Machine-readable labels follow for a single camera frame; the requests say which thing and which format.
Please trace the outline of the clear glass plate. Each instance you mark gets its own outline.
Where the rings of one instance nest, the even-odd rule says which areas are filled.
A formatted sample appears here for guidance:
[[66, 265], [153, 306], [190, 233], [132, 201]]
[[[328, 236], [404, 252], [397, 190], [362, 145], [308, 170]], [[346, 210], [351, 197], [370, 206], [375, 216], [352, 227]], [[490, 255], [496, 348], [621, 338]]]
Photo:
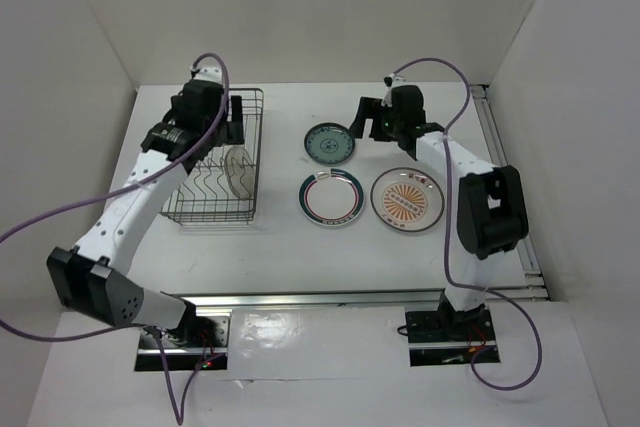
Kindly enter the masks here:
[[231, 147], [224, 159], [224, 169], [231, 192], [240, 200], [251, 200], [255, 187], [255, 167], [242, 146]]

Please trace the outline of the blue patterned plate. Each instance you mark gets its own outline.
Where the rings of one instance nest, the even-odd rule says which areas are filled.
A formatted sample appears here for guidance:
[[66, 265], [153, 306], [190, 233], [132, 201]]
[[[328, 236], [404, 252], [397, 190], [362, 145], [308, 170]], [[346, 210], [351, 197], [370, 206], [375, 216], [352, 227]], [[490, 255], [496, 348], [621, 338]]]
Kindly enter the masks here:
[[305, 135], [303, 146], [309, 157], [321, 165], [339, 165], [355, 152], [355, 138], [341, 124], [324, 122], [313, 126]]

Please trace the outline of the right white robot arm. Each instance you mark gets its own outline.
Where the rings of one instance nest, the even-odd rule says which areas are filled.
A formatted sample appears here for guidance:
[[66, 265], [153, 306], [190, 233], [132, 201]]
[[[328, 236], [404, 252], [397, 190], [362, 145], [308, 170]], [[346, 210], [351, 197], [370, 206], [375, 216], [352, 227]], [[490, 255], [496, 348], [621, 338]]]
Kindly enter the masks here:
[[444, 271], [435, 323], [459, 340], [486, 318], [492, 289], [491, 258], [514, 250], [529, 232], [518, 170], [484, 161], [454, 141], [449, 129], [427, 119], [415, 85], [390, 87], [384, 98], [363, 97], [350, 126], [355, 138], [394, 142], [446, 180]]

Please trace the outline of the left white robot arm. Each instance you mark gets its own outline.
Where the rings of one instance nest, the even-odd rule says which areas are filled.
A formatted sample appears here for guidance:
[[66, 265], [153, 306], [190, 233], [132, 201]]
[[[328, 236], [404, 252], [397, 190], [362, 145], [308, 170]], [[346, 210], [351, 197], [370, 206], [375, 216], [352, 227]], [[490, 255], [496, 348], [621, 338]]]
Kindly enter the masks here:
[[134, 168], [94, 226], [68, 250], [47, 259], [61, 304], [112, 327], [153, 326], [176, 346], [197, 343], [215, 330], [193, 303], [137, 285], [128, 272], [141, 241], [167, 199], [211, 150], [239, 143], [239, 97], [230, 97], [219, 67], [195, 67], [172, 96], [171, 107], [141, 144]]

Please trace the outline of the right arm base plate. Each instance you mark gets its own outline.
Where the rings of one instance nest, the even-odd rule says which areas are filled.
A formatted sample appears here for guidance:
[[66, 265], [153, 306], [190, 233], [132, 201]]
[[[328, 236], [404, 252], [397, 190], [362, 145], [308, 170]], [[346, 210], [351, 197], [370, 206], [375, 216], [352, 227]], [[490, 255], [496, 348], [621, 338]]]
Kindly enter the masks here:
[[435, 311], [409, 311], [396, 332], [407, 339], [412, 367], [499, 363], [500, 354], [490, 312], [477, 320], [445, 328]]

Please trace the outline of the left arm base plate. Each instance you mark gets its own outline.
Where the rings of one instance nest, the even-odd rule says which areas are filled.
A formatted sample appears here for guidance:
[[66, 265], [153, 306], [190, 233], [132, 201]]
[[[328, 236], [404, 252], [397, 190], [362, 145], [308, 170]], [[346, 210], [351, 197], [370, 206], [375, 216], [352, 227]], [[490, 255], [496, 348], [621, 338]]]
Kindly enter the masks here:
[[[231, 314], [217, 312], [210, 318], [215, 325], [206, 334], [199, 334], [195, 341], [178, 340], [162, 332], [167, 365], [170, 371], [186, 372], [204, 361], [204, 371], [224, 371], [228, 367], [228, 342]], [[146, 331], [140, 333], [135, 357], [135, 372], [160, 372], [163, 370], [160, 349], [154, 337]]]

